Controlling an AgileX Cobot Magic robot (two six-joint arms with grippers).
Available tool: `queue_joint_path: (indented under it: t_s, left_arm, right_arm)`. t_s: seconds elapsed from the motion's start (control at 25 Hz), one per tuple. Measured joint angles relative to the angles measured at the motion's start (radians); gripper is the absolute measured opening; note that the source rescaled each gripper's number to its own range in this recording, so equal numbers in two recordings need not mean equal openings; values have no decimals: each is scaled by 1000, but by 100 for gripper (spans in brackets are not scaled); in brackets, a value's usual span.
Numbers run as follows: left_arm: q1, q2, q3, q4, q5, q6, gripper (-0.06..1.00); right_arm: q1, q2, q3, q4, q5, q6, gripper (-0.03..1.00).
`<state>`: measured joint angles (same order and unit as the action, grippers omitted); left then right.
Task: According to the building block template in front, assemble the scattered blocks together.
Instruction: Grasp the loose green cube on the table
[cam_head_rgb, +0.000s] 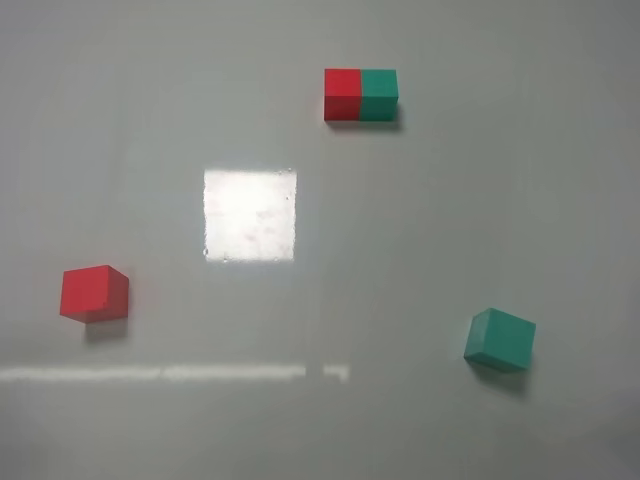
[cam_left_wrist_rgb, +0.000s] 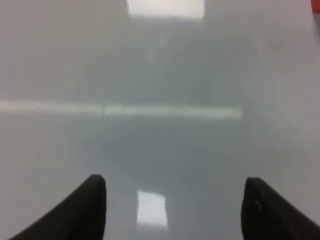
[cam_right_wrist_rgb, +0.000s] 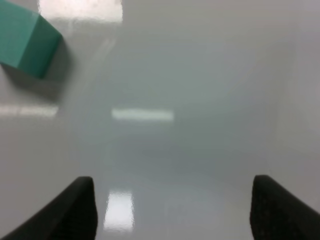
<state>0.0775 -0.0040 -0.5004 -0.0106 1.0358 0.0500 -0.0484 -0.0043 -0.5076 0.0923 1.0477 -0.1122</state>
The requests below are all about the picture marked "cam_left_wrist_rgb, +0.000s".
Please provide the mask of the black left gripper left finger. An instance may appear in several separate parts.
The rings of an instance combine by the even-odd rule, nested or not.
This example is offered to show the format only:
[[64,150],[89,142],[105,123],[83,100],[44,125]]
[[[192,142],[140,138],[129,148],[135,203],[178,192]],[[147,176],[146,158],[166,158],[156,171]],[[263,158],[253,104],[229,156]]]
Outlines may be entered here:
[[102,240],[107,188],[99,174],[90,175],[67,198],[12,240]]

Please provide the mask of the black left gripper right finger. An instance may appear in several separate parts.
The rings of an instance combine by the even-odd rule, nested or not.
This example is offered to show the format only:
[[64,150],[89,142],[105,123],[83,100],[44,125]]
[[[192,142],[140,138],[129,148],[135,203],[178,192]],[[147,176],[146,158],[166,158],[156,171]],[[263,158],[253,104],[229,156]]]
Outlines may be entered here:
[[241,205],[245,240],[318,240],[320,226],[259,177],[248,177]]

